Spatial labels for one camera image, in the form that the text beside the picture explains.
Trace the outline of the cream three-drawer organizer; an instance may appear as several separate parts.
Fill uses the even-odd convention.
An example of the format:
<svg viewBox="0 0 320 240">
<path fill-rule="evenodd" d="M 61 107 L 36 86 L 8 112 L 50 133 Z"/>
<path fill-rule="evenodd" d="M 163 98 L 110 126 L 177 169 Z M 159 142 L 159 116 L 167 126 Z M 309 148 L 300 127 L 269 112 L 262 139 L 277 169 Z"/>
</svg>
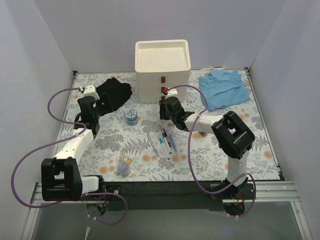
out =
<svg viewBox="0 0 320 240">
<path fill-rule="evenodd" d="M 139 100 L 158 103 L 165 88 L 187 85 L 191 73 L 189 44 L 185 39 L 138 41 L 135 75 Z"/>
</svg>

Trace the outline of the beige eraser block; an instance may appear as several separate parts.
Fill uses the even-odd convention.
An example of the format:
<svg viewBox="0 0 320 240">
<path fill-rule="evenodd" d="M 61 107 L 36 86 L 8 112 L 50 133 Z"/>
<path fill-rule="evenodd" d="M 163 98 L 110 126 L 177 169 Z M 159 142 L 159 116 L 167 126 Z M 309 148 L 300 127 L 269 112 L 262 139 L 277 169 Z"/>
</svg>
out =
<svg viewBox="0 0 320 240">
<path fill-rule="evenodd" d="M 125 159 L 125 155 L 126 155 L 126 151 L 125 150 L 121 150 L 120 151 L 120 155 L 119 155 L 119 161 L 123 161 Z"/>
</svg>

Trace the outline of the clear jar of pins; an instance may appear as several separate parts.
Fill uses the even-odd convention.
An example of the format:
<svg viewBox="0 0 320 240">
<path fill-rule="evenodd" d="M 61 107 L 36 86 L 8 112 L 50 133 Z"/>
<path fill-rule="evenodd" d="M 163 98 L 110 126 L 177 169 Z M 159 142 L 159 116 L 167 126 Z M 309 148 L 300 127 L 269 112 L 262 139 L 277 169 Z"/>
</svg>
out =
<svg viewBox="0 0 320 240">
<path fill-rule="evenodd" d="M 119 161 L 117 166 L 116 166 L 116 172 L 118 175 L 122 177 L 126 177 L 130 174 L 130 165 L 127 161 Z"/>
</svg>

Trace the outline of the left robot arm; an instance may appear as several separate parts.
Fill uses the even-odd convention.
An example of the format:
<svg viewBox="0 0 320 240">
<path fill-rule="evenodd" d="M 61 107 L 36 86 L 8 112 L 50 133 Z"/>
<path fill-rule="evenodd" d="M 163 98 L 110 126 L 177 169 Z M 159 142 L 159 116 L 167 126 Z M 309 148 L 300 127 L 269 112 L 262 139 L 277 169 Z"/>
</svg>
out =
<svg viewBox="0 0 320 240">
<path fill-rule="evenodd" d="M 106 196 L 101 175 L 81 176 L 78 163 L 100 129 L 104 104 L 98 97 L 84 96 L 77 100 L 80 113 L 75 118 L 74 138 L 52 158 L 41 163 L 42 197 L 45 201 L 78 201 L 90 194 L 95 200 Z"/>
</svg>

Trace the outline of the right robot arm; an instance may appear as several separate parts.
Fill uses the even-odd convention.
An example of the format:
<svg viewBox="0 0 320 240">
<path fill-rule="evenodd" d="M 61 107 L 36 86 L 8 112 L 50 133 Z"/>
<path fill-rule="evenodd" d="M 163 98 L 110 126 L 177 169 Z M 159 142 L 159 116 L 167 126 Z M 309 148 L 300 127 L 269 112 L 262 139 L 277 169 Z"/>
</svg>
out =
<svg viewBox="0 0 320 240">
<path fill-rule="evenodd" d="M 245 192 L 248 182 L 247 158 L 255 141 L 255 135 L 233 111 L 224 115 L 205 115 L 185 111 L 177 97 L 159 101 L 161 120 L 170 120 L 178 130 L 189 133 L 188 161 L 191 162 L 191 138 L 193 132 L 215 135 L 219 147 L 227 155 L 228 171 L 225 180 L 213 191 L 202 189 L 210 195 L 237 199 Z"/>
</svg>

